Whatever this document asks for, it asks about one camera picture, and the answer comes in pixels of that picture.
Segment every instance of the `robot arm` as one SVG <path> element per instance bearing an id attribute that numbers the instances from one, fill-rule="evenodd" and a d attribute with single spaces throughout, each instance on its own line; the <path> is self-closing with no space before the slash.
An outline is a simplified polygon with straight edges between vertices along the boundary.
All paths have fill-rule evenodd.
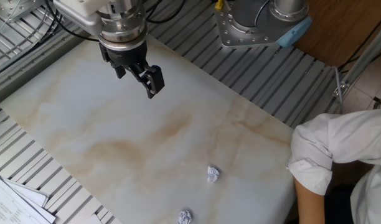
<path id="1" fill-rule="evenodd" d="M 97 35 L 102 58 L 118 78 L 130 71 L 144 85 L 149 98 L 164 87 L 160 67 L 146 61 L 145 9 L 139 0 L 54 0 L 65 17 Z"/>

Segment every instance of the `wire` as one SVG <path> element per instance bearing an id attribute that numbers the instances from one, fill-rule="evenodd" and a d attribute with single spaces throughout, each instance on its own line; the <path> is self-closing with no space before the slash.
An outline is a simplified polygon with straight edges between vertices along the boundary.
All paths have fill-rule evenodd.
<path id="1" fill-rule="evenodd" d="M 257 16 L 255 17 L 255 27 L 257 27 L 257 20 L 258 20 L 258 17 L 260 16 L 262 10 L 264 9 L 264 7 L 268 4 L 270 0 L 266 0 L 266 2 L 264 3 L 264 5 L 261 6 L 260 10 L 258 11 L 257 13 Z"/>
<path id="2" fill-rule="evenodd" d="M 379 57 L 381 57 L 381 53 L 379 53 L 378 55 L 376 55 L 376 57 L 374 57 L 369 63 L 372 63 L 372 62 L 374 62 L 376 59 L 378 59 Z M 354 59 L 352 59 L 352 60 L 350 60 L 348 63 L 351 63 L 351 62 L 355 62 L 356 60 L 358 60 L 359 59 L 359 57 L 357 57 L 357 58 L 354 58 Z"/>
<path id="3" fill-rule="evenodd" d="M 337 92 L 339 93 L 339 100 L 340 100 L 340 114 L 342 114 L 342 109 L 343 109 L 344 105 L 343 105 L 343 102 L 342 102 L 340 75 L 339 75 L 339 70 L 337 69 L 337 67 L 333 67 L 333 69 L 336 72 Z"/>
<path id="4" fill-rule="evenodd" d="M 78 38 L 81 38 L 81 39 L 84 39 L 84 40 L 89 40 L 89 41 L 94 41 L 94 42 L 99 42 L 99 40 L 96 40 L 96 39 L 92 39 L 92 38 L 88 38 L 88 37 L 83 37 L 81 35 L 78 35 L 70 30 L 68 30 L 66 27 L 64 27 L 62 25 L 62 23 L 58 20 L 56 14 L 54 13 L 54 11 L 52 10 L 51 8 L 51 5 L 49 4 L 48 0 L 44 0 L 45 1 L 45 4 L 47 5 L 47 9 L 50 11 L 50 13 L 52 14 L 52 16 L 54 17 L 54 20 L 57 21 L 58 25 L 66 32 L 68 32 L 69 34 L 72 34 L 73 36 L 75 37 L 78 37 Z"/>
<path id="5" fill-rule="evenodd" d="M 351 57 L 342 65 L 340 65 L 339 70 L 342 70 L 347 64 L 351 62 L 355 62 L 356 60 L 359 59 L 359 56 L 352 59 L 358 52 L 359 50 L 367 43 L 367 41 L 373 36 L 373 34 L 376 32 L 376 30 L 381 26 L 381 20 L 379 23 L 373 28 L 373 30 L 370 32 L 370 34 L 366 37 L 366 39 L 359 45 L 358 49 L 351 55 Z M 370 63 L 372 63 L 374 60 L 378 59 L 381 56 L 381 53 L 378 54 L 375 58 L 372 59 Z"/>
<path id="6" fill-rule="evenodd" d="M 152 11 L 153 9 L 157 8 L 161 2 L 162 2 L 162 0 L 161 1 L 157 1 L 156 3 L 154 3 L 152 5 L 152 7 L 150 7 L 149 9 L 146 10 L 146 13 L 148 13 L 148 12 Z"/>
<path id="7" fill-rule="evenodd" d="M 184 7 L 185 2 L 186 2 L 186 0 L 182 0 L 181 5 L 178 7 L 177 11 L 176 11 L 173 15 L 171 15 L 170 17 L 168 17 L 168 18 L 166 18 L 166 19 L 163 19 L 163 20 L 161 20 L 161 21 L 154 21 L 154 20 L 151 20 L 151 19 L 146 18 L 146 21 L 148 21 L 148 22 L 150 22 L 150 23 L 153 23 L 153 24 L 162 24 L 162 23 L 168 22 L 168 21 L 170 21 L 171 19 L 175 18 L 175 17 L 178 15 L 178 13 L 179 13 L 179 12 L 181 11 L 181 9 Z"/>
<path id="8" fill-rule="evenodd" d="M 150 8 L 150 10 L 152 10 L 152 11 L 151 11 L 151 13 L 149 13 L 149 15 L 146 17 L 146 19 L 149 19 L 149 18 L 152 16 L 152 14 L 155 12 L 155 10 L 158 8 L 159 4 L 160 4 L 162 1 L 163 1 L 163 0 L 158 0 L 157 3 L 156 3 L 154 6 L 152 6 L 152 7 Z"/>
<path id="9" fill-rule="evenodd" d="M 1 33 L 1 31 L 2 31 L 2 28 L 4 28 L 4 26 L 6 25 L 6 23 L 11 19 L 12 15 L 15 13 L 15 11 L 16 11 L 17 7 L 19 6 L 19 3 L 20 3 L 20 2 L 21 2 L 21 0 L 18 0 L 18 2 L 17 2 L 17 4 L 16 4 L 14 10 L 12 11 L 11 15 L 9 15 L 8 19 L 6 19 L 5 22 L 4 22 L 4 24 L 1 26 L 1 28 L 0 28 L 0 33 Z"/>

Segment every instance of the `white marble table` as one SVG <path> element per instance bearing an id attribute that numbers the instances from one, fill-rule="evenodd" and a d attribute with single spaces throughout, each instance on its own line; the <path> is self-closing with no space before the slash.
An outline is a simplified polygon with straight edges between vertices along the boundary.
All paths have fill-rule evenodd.
<path id="1" fill-rule="evenodd" d="M 152 100 L 84 41 L 0 106 L 123 224 L 282 223 L 292 130 L 162 43 Z M 207 167 L 221 176 L 207 182 Z"/>

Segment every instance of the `paper document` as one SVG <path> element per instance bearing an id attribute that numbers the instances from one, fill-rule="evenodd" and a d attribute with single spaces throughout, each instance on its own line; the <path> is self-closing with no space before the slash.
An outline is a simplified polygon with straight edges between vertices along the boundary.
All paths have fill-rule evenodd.
<path id="1" fill-rule="evenodd" d="M 0 179 L 0 224 L 50 224 Z"/>
<path id="2" fill-rule="evenodd" d="M 90 218 L 85 222 L 85 224 L 102 224 L 97 215 L 93 214 Z"/>
<path id="3" fill-rule="evenodd" d="M 26 201 L 30 200 L 40 207 L 44 207 L 45 204 L 47 204 L 49 195 L 11 180 L 4 179 L 3 181 L 7 183 L 7 185 L 9 185 L 16 193 L 21 196 L 23 195 Z"/>

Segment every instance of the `metal bracket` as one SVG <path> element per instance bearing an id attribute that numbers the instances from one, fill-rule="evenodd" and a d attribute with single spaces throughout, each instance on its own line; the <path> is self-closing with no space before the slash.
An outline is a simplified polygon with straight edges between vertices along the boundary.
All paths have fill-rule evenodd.
<path id="1" fill-rule="evenodd" d="M 256 27 L 244 27 L 233 19 L 231 14 L 232 3 L 224 1 L 221 11 L 215 9 L 217 27 L 222 45 L 231 49 L 277 46 Z"/>
<path id="2" fill-rule="evenodd" d="M 350 85 L 348 83 L 344 83 L 344 82 L 341 82 L 340 83 L 340 89 L 341 89 L 341 93 L 344 97 L 345 93 L 347 93 L 347 90 L 350 88 Z M 332 94 L 333 97 L 336 97 L 338 98 L 339 97 L 339 89 L 336 88 Z"/>
<path id="3" fill-rule="evenodd" d="M 0 0 L 0 18 L 13 23 L 41 6 L 43 0 L 21 0 L 15 10 L 18 2 L 19 0 Z"/>

